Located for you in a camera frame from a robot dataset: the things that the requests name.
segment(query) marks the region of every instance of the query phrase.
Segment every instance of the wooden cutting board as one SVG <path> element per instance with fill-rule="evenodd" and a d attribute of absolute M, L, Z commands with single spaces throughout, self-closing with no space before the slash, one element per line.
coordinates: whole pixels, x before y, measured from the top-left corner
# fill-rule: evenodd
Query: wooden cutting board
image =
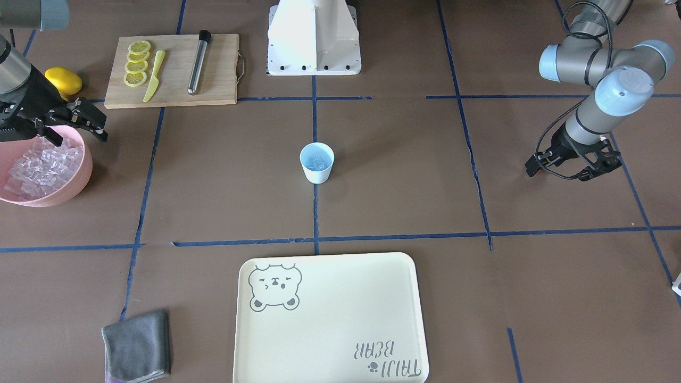
<path fill-rule="evenodd" d="M 159 71 L 159 88 L 149 102 L 142 102 L 148 80 L 139 87 L 124 82 L 128 45 L 139 40 L 151 43 L 149 68 L 151 77 L 157 50 L 165 51 Z M 236 65 L 239 35 L 212 35 L 199 81 L 199 92 L 189 95 L 189 77 L 196 56 L 199 35 L 132 36 L 118 39 L 114 65 L 104 106 L 107 109 L 151 108 L 158 106 L 195 106 L 236 104 Z"/>

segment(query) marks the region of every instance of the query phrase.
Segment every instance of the lemon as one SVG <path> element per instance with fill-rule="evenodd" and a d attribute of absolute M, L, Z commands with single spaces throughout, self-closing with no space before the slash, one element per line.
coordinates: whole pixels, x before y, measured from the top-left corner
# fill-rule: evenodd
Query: lemon
<path fill-rule="evenodd" d="M 130 52 L 128 52 L 128 54 L 127 54 L 127 59 L 131 63 L 141 63 L 148 58 L 149 58 L 149 51 L 148 50 L 145 53 L 142 53 L 141 55 L 135 55 L 134 53 L 130 53 Z"/>
<path fill-rule="evenodd" d="M 77 74 L 64 67 L 53 67 L 45 71 L 45 78 L 57 88 L 59 93 L 75 95 L 83 86 L 83 81 Z"/>
<path fill-rule="evenodd" d="M 125 64 L 125 71 L 127 73 L 142 73 L 147 68 L 149 68 L 149 63 L 146 60 L 142 61 L 141 63 L 132 63 L 128 61 Z"/>
<path fill-rule="evenodd" d="M 133 55 L 143 55 L 151 49 L 151 43 L 146 40 L 140 40 L 128 45 L 128 52 Z"/>
<path fill-rule="evenodd" d="M 123 81 L 128 87 L 139 87 L 146 82 L 146 73 L 126 73 Z"/>

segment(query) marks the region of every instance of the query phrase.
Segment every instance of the folded cloth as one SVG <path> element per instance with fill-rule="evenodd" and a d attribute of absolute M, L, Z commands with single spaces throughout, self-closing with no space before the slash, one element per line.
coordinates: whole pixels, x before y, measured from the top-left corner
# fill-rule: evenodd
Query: folded cloth
<path fill-rule="evenodd" d="M 146 383 L 170 373 L 168 316 L 159 309 L 102 328 L 106 382 Z"/>

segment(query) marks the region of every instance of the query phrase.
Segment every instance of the white tray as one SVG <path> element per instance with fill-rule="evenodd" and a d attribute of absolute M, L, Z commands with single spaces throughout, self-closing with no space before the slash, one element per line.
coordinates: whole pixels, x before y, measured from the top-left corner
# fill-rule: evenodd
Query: white tray
<path fill-rule="evenodd" d="M 428 371 L 407 254 L 256 258 L 241 267 L 234 382 L 424 382 Z"/>

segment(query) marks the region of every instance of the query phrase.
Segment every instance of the white cup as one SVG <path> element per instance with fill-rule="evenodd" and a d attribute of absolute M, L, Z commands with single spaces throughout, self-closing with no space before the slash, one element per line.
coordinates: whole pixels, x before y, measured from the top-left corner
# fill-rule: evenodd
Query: white cup
<path fill-rule="evenodd" d="M 329 178 L 334 159 L 334 151 L 321 142 L 307 144 L 300 151 L 300 164 L 311 183 L 323 183 Z"/>

